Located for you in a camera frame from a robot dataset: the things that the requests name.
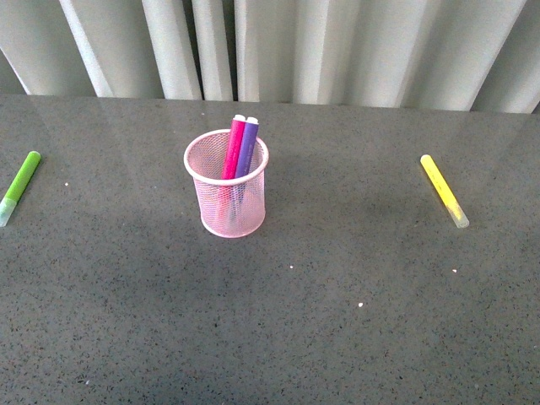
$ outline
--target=marker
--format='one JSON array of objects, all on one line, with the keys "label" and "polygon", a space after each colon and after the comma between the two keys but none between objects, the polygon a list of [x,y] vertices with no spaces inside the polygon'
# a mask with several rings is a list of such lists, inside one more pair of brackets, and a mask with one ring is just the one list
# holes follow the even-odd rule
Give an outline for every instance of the marker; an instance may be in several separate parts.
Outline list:
[{"label": "marker", "polygon": [[19,173],[15,176],[8,192],[6,192],[2,202],[0,202],[0,227],[4,227],[8,223],[11,213],[15,210],[20,196],[23,195],[24,189],[28,186],[30,178],[34,174],[40,160],[41,155],[35,151],[30,152],[24,160]]},{"label": "marker", "polygon": [[230,124],[229,144],[227,146],[227,154],[223,165],[221,180],[230,180],[235,178],[236,166],[238,165],[238,156],[240,155],[240,146],[242,145],[242,136],[244,127],[246,126],[246,118],[240,114],[235,115]]},{"label": "marker", "polygon": [[246,121],[244,134],[242,135],[242,145],[240,146],[240,155],[238,158],[238,165],[236,166],[236,179],[238,177],[247,176],[250,172],[251,157],[253,156],[253,149],[255,148],[258,130],[259,121],[250,116]]},{"label": "marker", "polygon": [[454,220],[456,226],[458,228],[466,228],[469,226],[467,216],[454,197],[454,193],[448,187],[448,184],[446,184],[445,178],[440,173],[439,168],[433,159],[431,159],[431,156],[425,154],[420,158],[420,163],[424,167],[425,172],[428,174],[428,177],[433,183],[435,190],[437,190],[439,193],[440,199],[445,204],[446,209],[450,213],[450,216]]}]

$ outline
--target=mesh cup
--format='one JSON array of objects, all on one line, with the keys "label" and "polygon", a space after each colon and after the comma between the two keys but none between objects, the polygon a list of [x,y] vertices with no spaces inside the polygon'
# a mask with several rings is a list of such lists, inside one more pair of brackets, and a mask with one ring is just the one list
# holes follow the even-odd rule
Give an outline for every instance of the mesh cup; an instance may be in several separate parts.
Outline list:
[{"label": "mesh cup", "polygon": [[217,236],[239,238],[255,231],[264,220],[268,149],[257,138],[249,174],[221,180],[229,132],[218,129],[192,141],[184,153],[184,165],[195,183],[204,227]]}]

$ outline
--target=green marker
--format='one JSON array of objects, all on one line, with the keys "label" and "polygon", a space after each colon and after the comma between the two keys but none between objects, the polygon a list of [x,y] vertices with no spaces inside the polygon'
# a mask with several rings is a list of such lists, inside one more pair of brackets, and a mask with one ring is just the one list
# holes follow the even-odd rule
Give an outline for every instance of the green marker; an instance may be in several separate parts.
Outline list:
[{"label": "green marker", "polygon": [[5,197],[2,202],[0,202],[0,227],[4,227],[8,223],[11,213],[17,206],[20,196],[23,195],[24,189],[28,185],[40,160],[41,155],[32,151],[28,154],[23,165],[20,167],[19,173],[15,176],[15,180],[13,180],[8,192],[6,192]]}]

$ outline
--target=table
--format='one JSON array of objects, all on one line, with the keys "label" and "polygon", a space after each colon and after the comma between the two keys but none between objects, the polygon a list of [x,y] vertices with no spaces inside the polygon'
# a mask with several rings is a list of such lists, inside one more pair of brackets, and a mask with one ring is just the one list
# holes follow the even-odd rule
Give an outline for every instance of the table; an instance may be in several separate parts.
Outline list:
[{"label": "table", "polygon": [[[270,151],[267,217],[226,240],[182,155],[236,113]],[[0,397],[535,403],[539,132],[538,115],[1,95],[2,191],[43,160],[0,229]]]}]

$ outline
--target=yellow marker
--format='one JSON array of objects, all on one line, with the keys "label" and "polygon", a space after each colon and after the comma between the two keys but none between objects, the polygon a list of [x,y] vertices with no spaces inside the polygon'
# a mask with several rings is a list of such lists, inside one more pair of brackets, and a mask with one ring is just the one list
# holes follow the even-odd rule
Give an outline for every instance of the yellow marker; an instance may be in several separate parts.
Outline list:
[{"label": "yellow marker", "polygon": [[460,205],[457,203],[452,190],[446,184],[445,178],[439,171],[439,168],[431,159],[431,156],[425,154],[420,158],[420,163],[424,167],[425,172],[428,174],[429,179],[433,183],[435,190],[439,193],[440,199],[445,204],[446,209],[450,213],[450,216],[456,223],[458,228],[466,228],[469,226],[469,220],[465,216]]}]

